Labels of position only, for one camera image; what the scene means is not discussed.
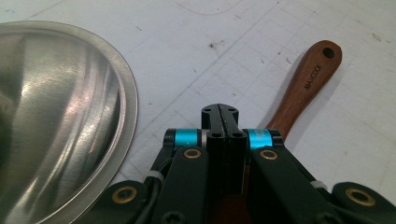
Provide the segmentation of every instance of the metal bowl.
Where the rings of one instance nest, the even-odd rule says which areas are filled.
[[[69,223],[118,171],[133,74],[104,39],[47,21],[0,24],[0,223]]]

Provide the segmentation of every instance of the wooden handle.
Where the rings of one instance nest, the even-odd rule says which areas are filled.
[[[337,70],[343,53],[329,40],[314,44],[301,59],[282,102],[267,129],[277,129],[283,139],[293,123]]]

